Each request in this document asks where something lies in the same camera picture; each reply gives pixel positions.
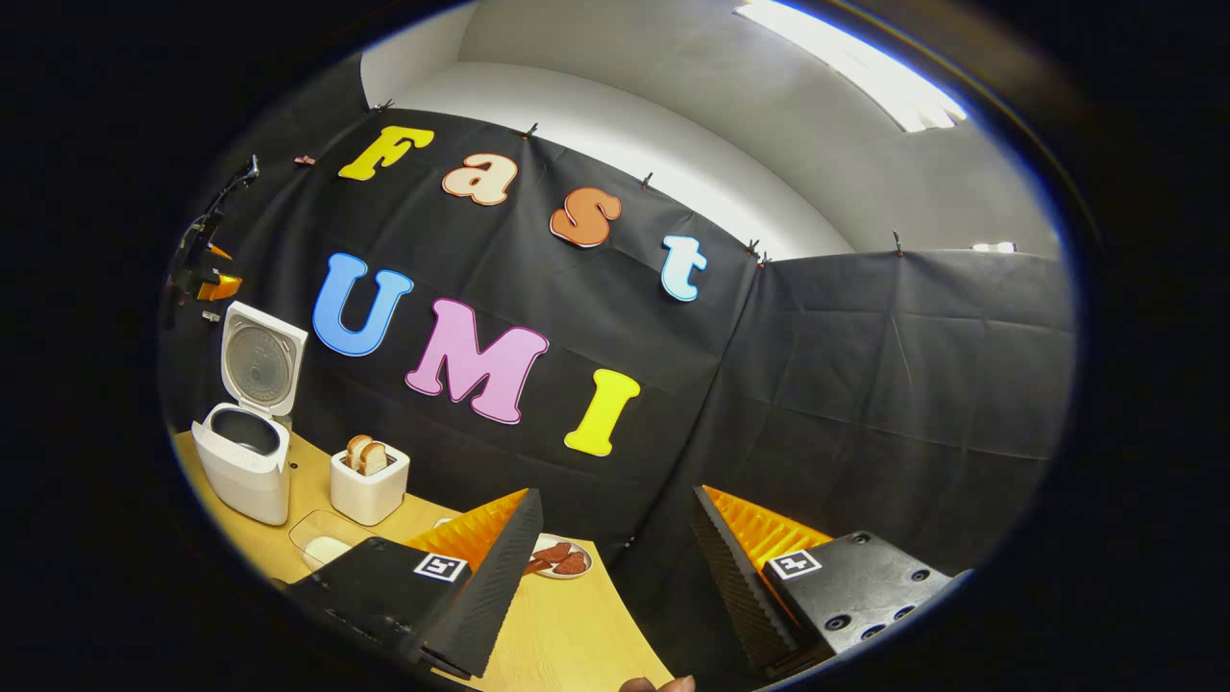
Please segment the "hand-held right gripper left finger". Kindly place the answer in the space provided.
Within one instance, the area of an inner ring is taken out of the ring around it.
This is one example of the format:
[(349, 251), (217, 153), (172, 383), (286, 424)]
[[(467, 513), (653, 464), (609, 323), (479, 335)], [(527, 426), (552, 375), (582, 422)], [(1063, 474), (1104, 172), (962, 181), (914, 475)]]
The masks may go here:
[(360, 540), (288, 596), (403, 665), (480, 678), (541, 530), (540, 492), (510, 492), (406, 542)]

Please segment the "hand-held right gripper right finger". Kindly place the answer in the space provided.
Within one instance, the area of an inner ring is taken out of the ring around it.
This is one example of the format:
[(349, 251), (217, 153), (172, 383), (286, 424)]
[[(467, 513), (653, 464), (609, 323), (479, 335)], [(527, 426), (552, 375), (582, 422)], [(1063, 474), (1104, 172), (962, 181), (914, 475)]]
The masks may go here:
[(711, 486), (692, 489), (691, 530), (765, 678), (843, 656), (962, 581), (870, 531), (830, 537)]

